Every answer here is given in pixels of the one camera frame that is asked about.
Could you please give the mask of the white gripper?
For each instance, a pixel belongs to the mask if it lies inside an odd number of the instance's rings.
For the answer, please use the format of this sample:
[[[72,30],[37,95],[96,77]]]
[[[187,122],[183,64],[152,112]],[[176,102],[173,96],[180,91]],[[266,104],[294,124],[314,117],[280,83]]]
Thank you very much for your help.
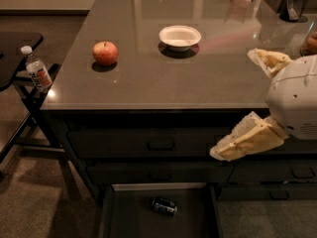
[[[253,49],[249,59],[272,78],[266,103],[270,115],[292,136],[317,139],[317,56],[292,59],[280,52]],[[219,161],[234,161],[281,146],[288,134],[271,117],[245,116],[210,149]]]

